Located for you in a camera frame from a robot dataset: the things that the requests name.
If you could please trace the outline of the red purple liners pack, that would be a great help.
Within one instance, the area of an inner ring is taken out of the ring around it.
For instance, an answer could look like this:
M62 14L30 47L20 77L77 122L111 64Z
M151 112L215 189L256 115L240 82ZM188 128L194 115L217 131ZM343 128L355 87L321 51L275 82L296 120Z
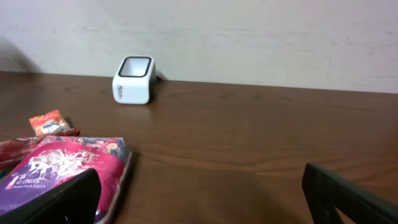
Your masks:
M110 223L131 159L123 138L47 136L1 182L1 214L93 168L101 182L94 222Z

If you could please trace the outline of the small orange snack packet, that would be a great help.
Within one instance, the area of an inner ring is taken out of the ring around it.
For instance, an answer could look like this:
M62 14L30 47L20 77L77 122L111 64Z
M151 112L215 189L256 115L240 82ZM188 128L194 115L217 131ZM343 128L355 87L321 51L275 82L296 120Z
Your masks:
M70 128L59 110L53 110L40 116L34 116L29 119L29 122L36 136L52 134Z

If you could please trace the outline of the orange Top chocolate bar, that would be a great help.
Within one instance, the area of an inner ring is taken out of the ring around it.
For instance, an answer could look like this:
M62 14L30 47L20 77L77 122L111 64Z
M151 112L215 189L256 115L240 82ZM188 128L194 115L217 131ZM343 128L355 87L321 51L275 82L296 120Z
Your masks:
M78 136L79 134L80 131L78 129L71 128L31 138L17 138L3 141L1 142L1 170L16 166L47 136Z

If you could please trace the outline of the teal snack wrapper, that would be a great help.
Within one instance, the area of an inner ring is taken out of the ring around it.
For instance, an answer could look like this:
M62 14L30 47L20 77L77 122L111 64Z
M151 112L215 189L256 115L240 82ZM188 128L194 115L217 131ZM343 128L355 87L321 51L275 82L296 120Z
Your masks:
M9 169L0 170L0 181L7 177L7 175L11 172Z

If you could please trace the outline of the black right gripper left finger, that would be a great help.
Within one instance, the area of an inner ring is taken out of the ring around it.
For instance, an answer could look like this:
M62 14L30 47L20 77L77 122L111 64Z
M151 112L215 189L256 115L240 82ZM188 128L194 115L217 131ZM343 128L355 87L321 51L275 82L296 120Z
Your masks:
M19 208L1 215L1 223L93 223L100 195L99 175L95 169L87 169Z

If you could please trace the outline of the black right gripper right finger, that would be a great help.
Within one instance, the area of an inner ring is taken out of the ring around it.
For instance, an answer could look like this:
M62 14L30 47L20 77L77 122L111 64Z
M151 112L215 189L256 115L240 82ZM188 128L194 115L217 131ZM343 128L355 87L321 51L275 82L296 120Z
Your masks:
M342 223L338 211L355 223L397 223L396 204L318 164L306 164L302 189L316 224Z

